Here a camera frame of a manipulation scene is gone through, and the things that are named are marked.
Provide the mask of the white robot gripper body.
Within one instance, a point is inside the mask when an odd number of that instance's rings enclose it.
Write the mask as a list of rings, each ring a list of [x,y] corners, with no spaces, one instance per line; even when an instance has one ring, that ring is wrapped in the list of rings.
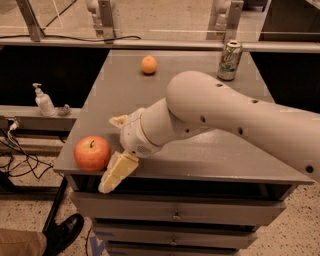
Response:
[[[146,137],[141,120],[144,108],[129,114],[120,128],[120,144],[125,151],[138,158],[147,158],[161,150]]]

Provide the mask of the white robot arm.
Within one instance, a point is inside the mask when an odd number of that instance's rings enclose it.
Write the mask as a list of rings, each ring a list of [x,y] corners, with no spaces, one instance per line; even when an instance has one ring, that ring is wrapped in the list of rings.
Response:
[[[173,77],[165,97],[129,115],[112,117],[122,153],[114,153],[98,190],[113,191],[167,143],[219,129],[246,140],[313,180],[320,179],[320,116],[243,95],[198,71]]]

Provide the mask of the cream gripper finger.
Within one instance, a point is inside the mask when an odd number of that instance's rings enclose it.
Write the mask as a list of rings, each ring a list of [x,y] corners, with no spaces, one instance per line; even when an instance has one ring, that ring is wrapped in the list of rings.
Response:
[[[139,165],[139,159],[130,153],[115,152],[108,163],[107,171],[103,174],[98,190],[101,193],[110,193],[123,179],[128,177]]]
[[[127,115],[121,115],[121,116],[117,116],[117,117],[111,117],[109,119],[109,123],[113,126],[115,126],[116,128],[122,128],[126,119],[128,118]]]

